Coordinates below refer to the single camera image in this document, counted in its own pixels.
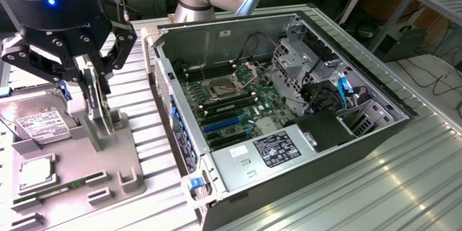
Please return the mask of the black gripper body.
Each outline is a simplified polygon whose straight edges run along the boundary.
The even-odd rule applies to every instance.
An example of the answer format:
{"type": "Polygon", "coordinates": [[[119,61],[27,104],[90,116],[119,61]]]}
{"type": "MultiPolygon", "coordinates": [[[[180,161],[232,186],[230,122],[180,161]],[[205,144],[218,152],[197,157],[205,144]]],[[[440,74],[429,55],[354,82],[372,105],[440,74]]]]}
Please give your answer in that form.
{"type": "Polygon", "coordinates": [[[99,49],[113,31],[101,0],[2,0],[2,4],[26,41],[55,55],[54,40],[79,56],[87,53],[82,36],[99,49]]]}

